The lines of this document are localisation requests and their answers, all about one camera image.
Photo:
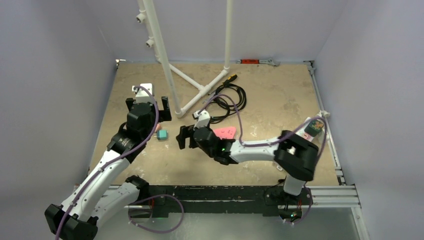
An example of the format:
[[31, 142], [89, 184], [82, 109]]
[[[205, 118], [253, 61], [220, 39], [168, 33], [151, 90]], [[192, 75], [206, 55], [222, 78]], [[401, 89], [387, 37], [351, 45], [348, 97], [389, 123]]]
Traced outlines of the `red adjustable wrench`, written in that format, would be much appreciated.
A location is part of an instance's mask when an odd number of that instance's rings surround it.
[[256, 64], [256, 65], [270, 65], [273, 67], [278, 67], [280, 65], [280, 62], [274, 61], [272, 58], [270, 59], [238, 59], [235, 62], [236, 64]]

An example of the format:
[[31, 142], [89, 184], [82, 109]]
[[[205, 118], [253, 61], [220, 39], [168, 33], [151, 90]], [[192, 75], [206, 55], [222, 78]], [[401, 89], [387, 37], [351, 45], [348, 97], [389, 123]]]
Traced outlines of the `white PVC pipe frame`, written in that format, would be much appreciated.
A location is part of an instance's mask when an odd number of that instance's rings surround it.
[[[213, 80], [211, 80], [206, 85], [200, 84], [194, 78], [185, 74], [171, 63], [172, 61], [190, 63], [216, 62], [217, 59], [213, 57], [206, 57], [206, 45], [197, 43], [195, 44], [192, 40], [189, 40], [184, 44], [183, 50], [178, 51], [178, 53], [182, 53], [183, 56], [177, 56], [176, 54], [168, 55], [154, 2], [152, 0], [139, 0], [137, 4], [139, 7], [139, 14], [136, 16], [136, 19], [138, 23], [144, 24], [146, 26], [148, 33], [148, 40], [146, 41], [145, 45], [148, 48], [154, 50], [156, 61], [162, 65], [165, 74], [165, 80], [167, 81], [168, 87], [172, 93], [176, 116], [181, 118], [187, 113], [189, 109], [198, 103], [201, 98], [205, 97], [219, 80], [222, 80], [223, 77], [226, 77], [230, 72], [231, 61], [234, 59], [232, 56], [232, 50], [235, 46], [233, 40], [235, 2], [233, 0], [227, 0], [225, 2], [226, 9], [223, 69]], [[184, 106], [181, 106], [181, 101], [178, 97], [178, 92], [172, 73], [177, 74], [180, 78], [197, 89], [197, 94]]]

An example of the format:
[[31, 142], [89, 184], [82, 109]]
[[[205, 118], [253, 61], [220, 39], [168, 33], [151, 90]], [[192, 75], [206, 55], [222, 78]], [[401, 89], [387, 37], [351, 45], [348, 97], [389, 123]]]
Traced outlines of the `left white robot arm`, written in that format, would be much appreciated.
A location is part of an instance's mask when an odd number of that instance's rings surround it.
[[138, 205], [149, 199], [149, 184], [132, 175], [116, 190], [106, 195], [114, 180], [144, 150], [158, 123], [172, 120], [169, 101], [127, 98], [126, 121], [111, 138], [100, 161], [86, 179], [61, 204], [51, 204], [44, 212], [50, 231], [57, 240], [93, 240], [99, 229], [124, 206]]

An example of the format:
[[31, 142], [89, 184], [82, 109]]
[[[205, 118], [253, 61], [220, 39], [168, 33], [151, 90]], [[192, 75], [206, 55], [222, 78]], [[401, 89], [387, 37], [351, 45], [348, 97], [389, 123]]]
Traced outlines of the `pink power socket block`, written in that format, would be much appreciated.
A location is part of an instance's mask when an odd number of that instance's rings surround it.
[[220, 139], [235, 139], [237, 129], [234, 126], [221, 127], [213, 130], [214, 134]]

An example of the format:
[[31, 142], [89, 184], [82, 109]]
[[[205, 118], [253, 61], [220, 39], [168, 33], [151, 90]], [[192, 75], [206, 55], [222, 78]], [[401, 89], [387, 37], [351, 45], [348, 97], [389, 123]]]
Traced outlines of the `green plug adapter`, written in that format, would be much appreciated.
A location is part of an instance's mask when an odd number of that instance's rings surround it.
[[305, 127], [304, 132], [311, 137], [316, 137], [322, 132], [325, 127], [325, 123], [320, 119], [311, 120]]

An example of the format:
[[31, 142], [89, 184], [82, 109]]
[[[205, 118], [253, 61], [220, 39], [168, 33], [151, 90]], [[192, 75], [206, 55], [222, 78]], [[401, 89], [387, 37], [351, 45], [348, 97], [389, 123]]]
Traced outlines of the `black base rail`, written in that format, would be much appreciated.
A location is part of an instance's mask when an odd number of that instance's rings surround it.
[[313, 204], [310, 189], [298, 196], [285, 193], [282, 185], [151, 185], [131, 203], [147, 207], [154, 218], [171, 213], [260, 214], [264, 217], [300, 219], [303, 208]]

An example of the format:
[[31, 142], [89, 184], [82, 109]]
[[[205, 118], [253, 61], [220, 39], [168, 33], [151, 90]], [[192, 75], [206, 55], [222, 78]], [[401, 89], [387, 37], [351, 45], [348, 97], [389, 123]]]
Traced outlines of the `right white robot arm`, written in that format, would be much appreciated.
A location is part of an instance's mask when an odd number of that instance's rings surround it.
[[263, 141], [240, 142], [221, 139], [208, 127], [181, 126], [176, 136], [178, 147], [199, 148], [214, 161], [228, 166], [249, 161], [268, 161], [286, 173], [280, 196], [288, 204], [300, 198], [307, 182], [314, 179], [319, 160], [319, 147], [290, 130]]

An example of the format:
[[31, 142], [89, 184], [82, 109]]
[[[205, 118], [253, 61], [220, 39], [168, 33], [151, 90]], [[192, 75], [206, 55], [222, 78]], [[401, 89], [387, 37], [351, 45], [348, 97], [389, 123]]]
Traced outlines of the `teal plug adapter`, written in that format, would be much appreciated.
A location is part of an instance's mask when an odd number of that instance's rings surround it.
[[167, 130], [165, 130], [165, 129], [160, 129], [160, 130], [158, 130], [158, 131], [156, 132], [156, 138], [157, 138], [159, 141], [165, 141], [165, 140], [167, 140], [167, 139], [169, 138], [169, 133], [168, 133], [168, 131], [167, 131]]

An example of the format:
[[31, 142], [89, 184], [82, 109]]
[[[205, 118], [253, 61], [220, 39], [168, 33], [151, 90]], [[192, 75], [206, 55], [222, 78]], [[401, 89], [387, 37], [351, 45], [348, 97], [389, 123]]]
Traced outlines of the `white power strip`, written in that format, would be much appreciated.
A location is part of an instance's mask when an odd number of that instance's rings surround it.
[[[320, 110], [317, 114], [316, 117], [322, 117], [322, 118], [327, 118], [329, 117], [331, 114], [325, 110]], [[305, 122], [308, 122], [311, 119], [311, 117], [307, 117], [305, 119]], [[324, 127], [324, 121], [322, 120], [316, 120], [316, 121], [312, 121], [308, 123], [308, 125], [303, 126], [301, 129], [299, 129], [298, 131], [295, 132], [295, 134], [297, 134], [298, 136], [301, 136], [302, 138], [306, 139], [309, 142], [312, 142], [315, 138], [317, 137], [322, 137], [321, 135], [323, 135], [323, 132], [325, 130]], [[288, 152], [290, 154], [294, 154], [296, 151], [295, 147], [291, 147]], [[283, 168], [278, 165], [277, 163], [273, 163], [273, 166], [275, 166], [279, 171], [283, 171]]]

